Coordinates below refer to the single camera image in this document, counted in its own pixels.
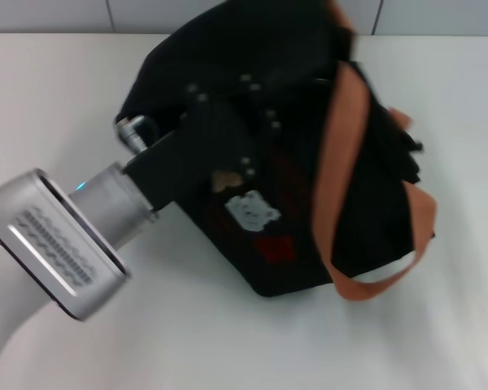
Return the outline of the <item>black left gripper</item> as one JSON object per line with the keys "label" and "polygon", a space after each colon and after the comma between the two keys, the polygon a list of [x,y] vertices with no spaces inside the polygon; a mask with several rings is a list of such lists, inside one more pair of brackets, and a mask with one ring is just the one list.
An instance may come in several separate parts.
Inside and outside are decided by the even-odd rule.
{"label": "black left gripper", "polygon": [[332,79],[333,67],[209,67],[202,87],[148,96],[146,86],[134,86],[123,105],[123,142],[135,154],[124,174],[154,211],[214,171],[255,176],[281,135],[278,110],[261,103]]}

